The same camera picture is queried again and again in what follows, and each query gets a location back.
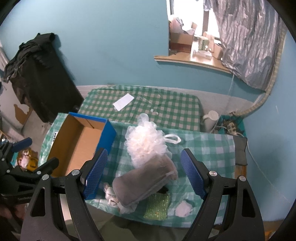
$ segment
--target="metal screw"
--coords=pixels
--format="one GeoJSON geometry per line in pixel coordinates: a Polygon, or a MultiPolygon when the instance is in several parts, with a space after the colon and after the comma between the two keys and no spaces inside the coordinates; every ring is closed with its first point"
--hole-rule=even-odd
{"type": "Polygon", "coordinates": [[[49,178],[48,174],[43,175],[42,180],[47,180],[49,178]]]}
{"type": "Polygon", "coordinates": [[[244,176],[239,176],[239,179],[242,181],[242,182],[245,182],[246,181],[246,178],[244,176]]]}
{"type": "Polygon", "coordinates": [[[217,173],[215,171],[210,171],[209,174],[213,177],[217,176],[217,173]]]}
{"type": "Polygon", "coordinates": [[[73,170],[73,171],[71,172],[71,174],[72,174],[73,176],[78,175],[78,174],[79,174],[79,170],[75,169],[75,170],[73,170]]]}

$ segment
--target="gray towel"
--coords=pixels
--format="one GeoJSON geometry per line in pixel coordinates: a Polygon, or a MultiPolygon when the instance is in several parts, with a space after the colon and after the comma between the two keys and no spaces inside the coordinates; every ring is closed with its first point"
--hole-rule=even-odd
{"type": "Polygon", "coordinates": [[[144,166],[113,180],[113,190],[124,207],[138,203],[161,189],[169,180],[178,178],[172,160],[164,155],[150,159],[144,166]]]}

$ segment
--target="white card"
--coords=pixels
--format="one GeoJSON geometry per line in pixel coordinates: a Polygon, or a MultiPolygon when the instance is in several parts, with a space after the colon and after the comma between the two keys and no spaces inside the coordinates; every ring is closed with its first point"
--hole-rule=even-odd
{"type": "Polygon", "coordinates": [[[132,97],[130,94],[126,94],[124,97],[120,98],[118,101],[113,103],[113,105],[116,108],[116,110],[120,111],[121,109],[126,107],[128,103],[130,103],[133,99],[134,97],[132,97]]]}

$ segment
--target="black clothing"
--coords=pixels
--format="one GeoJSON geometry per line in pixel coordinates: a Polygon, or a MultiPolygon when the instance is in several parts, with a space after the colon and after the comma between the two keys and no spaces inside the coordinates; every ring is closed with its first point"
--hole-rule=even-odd
{"type": "Polygon", "coordinates": [[[75,112],[83,101],[52,46],[54,38],[53,33],[37,34],[22,43],[4,71],[19,101],[43,122],[53,122],[59,112],[75,112]]]}

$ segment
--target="green checkered tablecloth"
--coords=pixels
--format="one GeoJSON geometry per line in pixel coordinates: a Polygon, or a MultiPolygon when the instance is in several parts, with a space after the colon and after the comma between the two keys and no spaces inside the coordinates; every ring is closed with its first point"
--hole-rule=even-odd
{"type": "Polygon", "coordinates": [[[196,96],[150,87],[115,85],[94,89],[79,113],[130,124],[136,124],[138,115],[146,113],[160,127],[200,130],[200,101],[196,96]],[[112,104],[127,93],[135,99],[116,111],[112,104]]]}
{"type": "MultiPolygon", "coordinates": [[[[66,114],[59,114],[54,121],[48,135],[53,136],[54,132],[57,132],[61,124],[66,118],[66,114]]],[[[112,184],[113,179],[116,176],[121,176],[124,173],[133,169],[131,158],[127,153],[125,142],[125,133],[129,124],[120,122],[111,122],[112,126],[116,130],[116,138],[112,145],[111,153],[108,158],[107,166],[104,169],[104,174],[100,184],[100,189],[96,199],[88,200],[87,202],[92,206],[102,209],[108,213],[122,216],[127,219],[140,221],[143,223],[170,226],[170,227],[190,227],[194,221],[197,212],[202,204],[202,200],[199,196],[195,195],[190,182],[183,171],[180,163],[180,153],[184,148],[189,148],[195,157],[202,161],[209,170],[215,170],[220,175],[225,177],[234,178],[234,166],[235,166],[235,153],[234,153],[234,141],[232,136],[201,133],[196,131],[186,131],[178,129],[159,128],[165,134],[176,134],[181,138],[181,142],[177,145],[167,143],[169,151],[173,154],[172,160],[178,170],[178,180],[172,181],[167,185],[171,196],[170,206],[168,209],[168,218],[165,221],[148,220],[143,217],[146,209],[146,200],[139,203],[136,211],[127,215],[120,215],[116,208],[112,208],[107,205],[104,198],[104,192],[102,191],[103,183],[108,182],[112,184]],[[186,200],[193,205],[193,212],[186,218],[179,218],[174,216],[174,211],[177,205],[186,200]]],[[[220,209],[217,215],[216,223],[221,223],[225,212],[227,199],[223,197],[220,209]]]]}

